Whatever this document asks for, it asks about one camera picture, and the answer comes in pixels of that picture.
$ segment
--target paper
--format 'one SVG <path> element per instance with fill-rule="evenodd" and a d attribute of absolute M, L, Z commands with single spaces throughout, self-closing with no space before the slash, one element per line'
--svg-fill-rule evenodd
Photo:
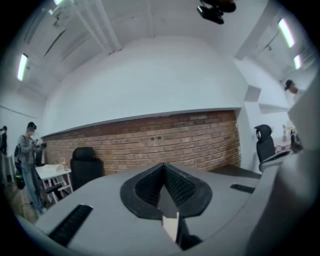
<path fill-rule="evenodd" d="M 61 164 L 46 164 L 42 167 L 42 169 L 46 171 L 55 171 L 60 172 L 64 170 L 64 167 Z"/>
<path fill-rule="evenodd" d="M 176 213 L 176 218 L 167 218 L 162 216 L 163 228 L 169 237 L 175 242 L 178 234 L 179 212 Z"/>

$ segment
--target jeans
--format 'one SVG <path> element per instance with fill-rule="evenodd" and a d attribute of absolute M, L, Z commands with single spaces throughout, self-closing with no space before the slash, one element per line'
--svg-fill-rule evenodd
<path fill-rule="evenodd" d="M 27 196 L 30 202 L 32 202 L 33 208 L 41 212 L 44 206 L 41 202 L 40 195 L 37 192 L 37 189 L 34 183 L 33 172 L 35 171 L 36 169 L 32 167 L 23 168 L 22 176 L 25 183 Z"/>

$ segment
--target white ceiling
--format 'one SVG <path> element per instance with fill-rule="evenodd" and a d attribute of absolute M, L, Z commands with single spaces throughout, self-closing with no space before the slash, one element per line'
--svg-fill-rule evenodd
<path fill-rule="evenodd" d="M 87 0 L 87 2 L 107 42 L 100 36 L 98 29 L 95 29 L 90 20 L 90 11 L 85 9 L 83 0 L 74 1 L 79 4 L 81 15 L 106 51 L 102 50 L 88 32 L 74 9 L 63 12 L 66 16 L 70 15 L 68 19 L 64 20 L 63 16 L 60 16 L 57 21 L 56 16 L 60 9 L 50 15 L 48 10 L 54 10 L 56 6 L 53 0 L 48 0 L 26 22 L 2 63 L 4 67 L 2 72 L 16 77 L 21 54 L 29 56 L 24 81 L 16 80 L 14 85 L 16 90 L 29 87 L 40 97 L 46 98 L 58 83 L 77 67 L 100 53 L 108 55 L 116 51 L 110 31 L 106 29 L 106 24 L 97 9 L 95 2 L 98 0 Z M 133 40 L 148 38 L 152 34 L 188 36 L 202 38 L 220 53 L 235 56 L 263 14 L 268 0 L 237 1 L 237 10 L 224 15 L 224 25 L 202 19 L 197 12 L 199 0 L 101 0 L 101 2 L 121 47 Z M 278 31 L 275 24 L 279 20 L 279 8 L 275 8 L 270 15 L 271 22 L 266 21 L 268 23 L 264 24 L 265 31 L 262 36 L 252 39 L 255 47 L 251 47 L 247 55 L 260 62 L 277 79 L 281 79 L 285 72 L 292 70 L 293 57 L 301 45 L 297 44 L 295 51 L 289 51 L 283 36 L 279 34 L 270 44 L 271 51 L 262 50 Z"/>
<path fill-rule="evenodd" d="M 295 45 L 292 48 L 288 47 L 285 37 L 279 30 L 278 22 L 281 18 L 285 18 L 295 39 Z M 248 56 L 277 80 L 283 82 L 296 72 L 301 73 L 301 70 L 296 70 L 294 64 L 294 58 L 297 55 L 301 55 L 301 60 L 304 62 L 302 69 L 308 68 L 317 58 L 316 49 L 299 21 L 280 7 Z"/>

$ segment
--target brick wall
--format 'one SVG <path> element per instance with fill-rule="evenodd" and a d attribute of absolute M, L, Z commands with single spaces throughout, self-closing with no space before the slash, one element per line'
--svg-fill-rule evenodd
<path fill-rule="evenodd" d="M 104 173 L 169 162 L 209 171 L 240 166 L 234 111 L 212 111 L 107 123 L 49 135 L 46 162 L 70 164 L 77 147 L 89 146 L 103 161 Z"/>

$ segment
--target black grille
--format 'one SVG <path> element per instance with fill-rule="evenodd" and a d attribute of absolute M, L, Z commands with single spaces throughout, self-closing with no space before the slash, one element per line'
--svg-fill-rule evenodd
<path fill-rule="evenodd" d="M 86 218 L 93 210 L 88 205 L 78 205 L 55 230 L 49 235 L 49 237 L 62 246 L 67 246 L 72 237 L 76 234 Z"/>
<path fill-rule="evenodd" d="M 230 188 L 232 188 L 234 190 L 239 190 L 239 191 L 242 191 L 242 192 L 246 192 L 246 193 L 249 193 L 249 194 L 252 194 L 255 191 L 254 187 L 240 185 L 240 184 L 232 184 L 230 186 Z"/>

